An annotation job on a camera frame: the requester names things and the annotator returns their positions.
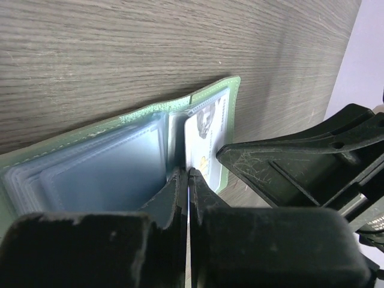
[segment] card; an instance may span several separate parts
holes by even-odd
[[[220,187],[222,165],[217,151],[226,143],[229,90],[185,122],[186,168],[200,170],[212,191]]]

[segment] wallet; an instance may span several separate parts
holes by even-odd
[[[32,212],[137,211],[176,167],[195,167],[220,192],[216,159],[231,143],[240,77],[155,103],[0,156],[0,237]]]

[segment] wooden surface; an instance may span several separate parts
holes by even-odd
[[[0,153],[237,74],[236,142],[305,129],[360,1],[3,0]],[[231,205],[258,204],[232,176],[229,188]]]

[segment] green leather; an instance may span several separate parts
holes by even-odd
[[[137,111],[103,120],[101,122],[94,123],[83,128],[79,128],[71,132],[53,137],[51,139],[36,143],[30,147],[0,155],[0,240],[2,239],[10,224],[17,218],[14,207],[8,197],[3,183],[4,173],[10,167],[47,155],[62,148],[84,142],[97,135],[101,135],[108,131],[127,125],[132,121],[140,119],[153,112],[174,112],[177,110],[186,109],[193,103],[208,99],[210,96],[214,95],[225,87],[230,88],[226,143],[231,143],[233,139],[235,103],[239,84],[240,77],[228,77],[182,98],[151,104]],[[228,170],[223,168],[223,172],[221,174],[221,185],[218,191],[225,188],[227,183]]]

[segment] wood grain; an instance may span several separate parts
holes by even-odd
[[[359,2],[3,0],[0,153],[236,74],[236,141],[313,125]]]

